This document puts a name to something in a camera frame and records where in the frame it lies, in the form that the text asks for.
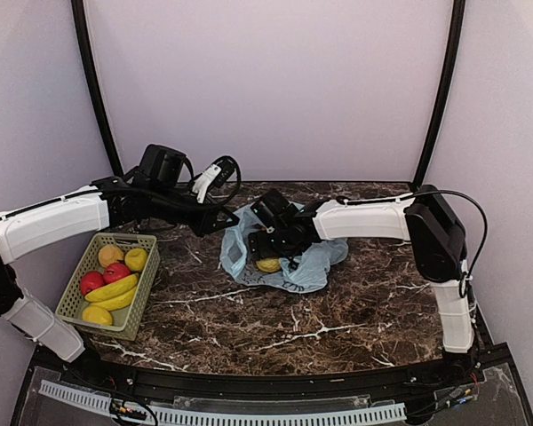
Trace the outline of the yellow bumpy fruit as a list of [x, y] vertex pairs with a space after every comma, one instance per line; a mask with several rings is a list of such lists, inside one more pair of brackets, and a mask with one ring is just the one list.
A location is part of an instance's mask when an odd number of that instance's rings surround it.
[[278, 258], [261, 259], [256, 262], [257, 268], [264, 273], [275, 273], [281, 270], [280, 260]]

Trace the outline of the light blue plastic bag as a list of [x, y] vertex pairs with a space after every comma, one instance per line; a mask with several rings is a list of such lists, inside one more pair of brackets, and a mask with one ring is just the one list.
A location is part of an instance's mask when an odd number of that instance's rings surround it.
[[291, 260], [280, 257], [278, 271], [262, 272], [252, 260], [248, 245], [248, 235], [260, 221], [251, 212], [249, 204], [239, 208], [235, 214], [239, 217], [239, 224], [225, 231], [219, 261], [235, 282], [245, 286], [269, 286], [294, 294], [314, 293], [326, 288], [330, 268], [344, 261], [348, 255], [346, 239], [322, 241]]

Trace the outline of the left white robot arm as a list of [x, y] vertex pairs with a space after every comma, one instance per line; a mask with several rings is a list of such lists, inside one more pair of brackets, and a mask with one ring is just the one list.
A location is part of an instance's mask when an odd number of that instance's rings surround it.
[[[121, 177], [95, 180], [72, 193], [25, 208], [0, 213], [0, 318], [61, 360], [89, 387], [107, 380], [107, 366], [92, 354], [76, 329], [58, 319], [41, 301], [22, 289], [12, 263], [26, 254], [70, 237], [148, 218], [188, 225], [197, 236], [224, 230], [238, 219], [210, 190], [228, 179], [242, 182], [236, 160], [222, 155], [203, 172], [192, 173], [187, 156], [166, 146], [150, 145], [140, 164]], [[190, 171], [182, 182], [182, 170]]]

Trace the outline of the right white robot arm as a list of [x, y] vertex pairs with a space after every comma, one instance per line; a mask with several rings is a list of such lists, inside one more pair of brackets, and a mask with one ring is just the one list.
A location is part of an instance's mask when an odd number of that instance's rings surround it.
[[474, 339], [469, 291], [477, 259], [468, 256], [465, 227], [446, 200], [450, 194], [424, 185], [415, 193], [363, 200], [340, 196], [299, 208], [270, 190], [251, 205], [262, 228], [249, 236], [250, 253], [255, 260], [293, 258], [315, 243], [336, 239], [409, 242], [418, 273], [434, 290], [443, 349], [449, 353], [436, 364], [435, 376], [453, 385], [470, 369], [465, 353]]

